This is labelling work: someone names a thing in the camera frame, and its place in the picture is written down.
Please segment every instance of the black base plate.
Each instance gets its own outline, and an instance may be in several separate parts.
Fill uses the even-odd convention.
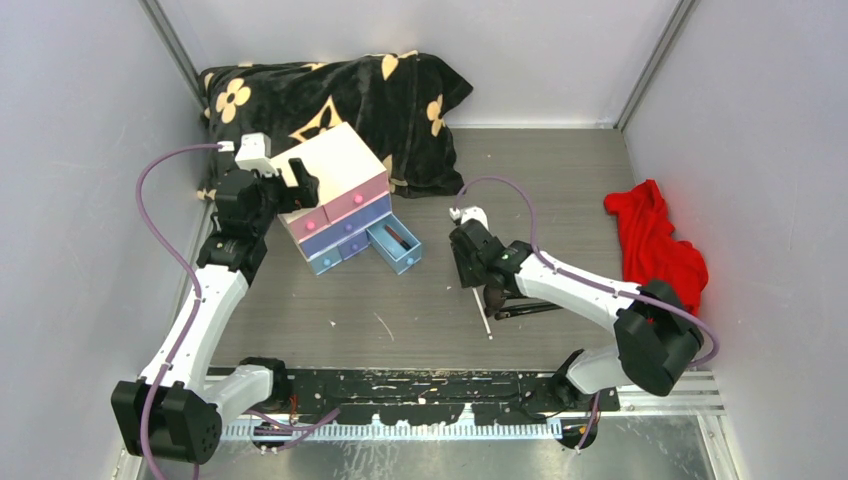
[[[210,375],[232,369],[213,368]],[[306,370],[289,369],[298,421],[315,423],[338,407],[343,425],[454,423],[466,404],[476,425],[545,423],[563,411],[587,411],[587,400],[567,410],[550,392],[553,372],[495,370]],[[615,389],[601,392],[600,410],[618,411]]]

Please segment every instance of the cream flower pattern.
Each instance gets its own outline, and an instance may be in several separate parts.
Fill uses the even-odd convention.
[[[244,79],[234,78],[227,84],[227,91],[218,94],[215,111],[221,114],[221,121],[230,123],[236,117],[236,108],[250,99],[250,87],[244,85]]]
[[[330,95],[327,97],[327,101],[324,102],[324,106],[321,107],[321,110],[312,117],[312,120],[292,132],[289,137],[303,143],[310,138],[321,135],[336,125],[341,125],[343,122],[344,120],[342,120],[342,117],[339,116],[338,110],[336,110],[336,104],[333,102],[333,96]]]
[[[209,72],[205,77],[203,77],[203,88],[205,88],[207,92],[209,91],[209,82],[212,81],[212,77],[214,76],[215,72]]]
[[[400,63],[401,58],[411,57],[413,55],[418,55],[418,50],[410,50],[402,55],[395,56],[391,53],[386,54],[369,54],[369,57],[383,57],[383,60],[380,62],[380,70],[383,72],[383,80],[388,80],[392,73],[394,73],[398,64]]]
[[[392,155],[383,159],[383,166],[386,167],[386,172],[389,174],[389,191],[395,193],[396,187],[406,187],[409,183],[406,180],[398,180],[392,178]]]
[[[427,118],[433,122],[433,126],[430,128],[430,133],[433,134],[434,137],[439,136],[439,130],[445,126],[445,121],[442,119],[442,95],[439,96],[429,105],[427,105]]]

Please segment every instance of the white stick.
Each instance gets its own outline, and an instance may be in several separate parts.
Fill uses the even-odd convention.
[[[483,302],[480,301],[480,294],[476,288],[471,289],[474,292],[474,300],[477,300],[477,308],[480,309],[480,316],[483,317],[483,325],[486,326],[486,334],[489,335],[489,340],[492,339],[492,329],[489,328],[489,319],[486,318],[486,310],[483,309]]]

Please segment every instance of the pen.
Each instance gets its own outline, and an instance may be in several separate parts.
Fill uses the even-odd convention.
[[[406,243],[406,240],[401,238],[401,236],[398,235],[396,231],[392,230],[392,227],[386,225],[385,229],[386,229],[387,232],[389,232],[389,235],[391,235],[392,238],[394,238],[395,241],[397,241],[400,244],[400,246],[404,248],[404,250],[412,250],[412,246],[410,246],[408,243]]]

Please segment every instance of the black pillow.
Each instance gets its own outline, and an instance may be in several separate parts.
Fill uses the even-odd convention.
[[[453,136],[443,115],[472,90],[444,61],[412,51],[337,63],[239,65],[204,70],[204,120],[213,141],[262,132],[272,155],[348,122],[390,172],[393,193],[416,198],[454,195]],[[204,187],[235,168],[233,156],[212,154]]]

